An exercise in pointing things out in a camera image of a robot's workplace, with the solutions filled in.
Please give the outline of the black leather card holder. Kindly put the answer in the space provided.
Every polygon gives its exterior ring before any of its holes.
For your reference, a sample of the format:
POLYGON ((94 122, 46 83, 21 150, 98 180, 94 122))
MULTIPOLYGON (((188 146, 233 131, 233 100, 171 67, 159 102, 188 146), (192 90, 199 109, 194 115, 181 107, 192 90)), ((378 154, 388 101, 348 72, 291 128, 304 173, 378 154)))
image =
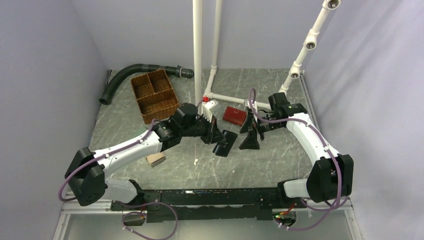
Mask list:
POLYGON ((232 131, 223 130, 222 135, 224 136, 224 140, 218 142, 212 152, 218 157, 226 158, 236 142, 238 134, 232 131))

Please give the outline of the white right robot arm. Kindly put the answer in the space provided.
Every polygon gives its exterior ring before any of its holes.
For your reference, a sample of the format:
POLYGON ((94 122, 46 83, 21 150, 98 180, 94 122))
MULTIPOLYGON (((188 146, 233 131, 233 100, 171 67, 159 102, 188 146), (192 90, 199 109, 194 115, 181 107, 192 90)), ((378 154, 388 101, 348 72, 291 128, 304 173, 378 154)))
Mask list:
POLYGON ((295 199, 310 199, 315 203, 329 203, 330 209, 341 206, 343 198, 352 192, 354 161, 348 154, 341 154, 323 137, 313 124, 308 111, 301 103, 290 103, 285 93, 268 97, 271 107, 265 116, 259 115, 256 91, 251 89, 244 101, 247 117, 241 133, 248 136, 240 149, 259 149, 258 139, 265 133, 285 128, 295 136, 305 150, 312 169, 307 178, 290 179, 277 184, 276 203, 289 207, 295 199))

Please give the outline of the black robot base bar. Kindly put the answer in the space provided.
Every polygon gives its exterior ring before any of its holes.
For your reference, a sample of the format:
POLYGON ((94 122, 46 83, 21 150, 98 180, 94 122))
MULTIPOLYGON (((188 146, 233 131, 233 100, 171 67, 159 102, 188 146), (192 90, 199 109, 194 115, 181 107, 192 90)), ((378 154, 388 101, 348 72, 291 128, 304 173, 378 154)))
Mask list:
POLYGON ((148 223, 181 220, 256 219, 270 221, 288 209, 304 208, 299 198, 288 198, 281 187, 143 190, 130 203, 113 201, 110 209, 144 209, 148 223))

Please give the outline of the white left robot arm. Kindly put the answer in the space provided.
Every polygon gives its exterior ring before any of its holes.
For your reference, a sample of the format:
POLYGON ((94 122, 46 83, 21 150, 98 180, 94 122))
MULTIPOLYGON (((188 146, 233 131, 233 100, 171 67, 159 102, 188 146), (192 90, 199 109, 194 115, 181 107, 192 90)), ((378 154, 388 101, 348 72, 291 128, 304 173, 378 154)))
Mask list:
POLYGON ((141 135, 100 150, 78 150, 65 173, 65 184, 82 207, 111 200, 137 210, 144 203, 142 188, 135 180, 113 179, 111 175, 141 158, 175 147, 184 137, 199 137, 208 145, 226 139, 209 109, 203 107, 199 114, 195 104, 184 103, 168 119, 153 119, 141 135))

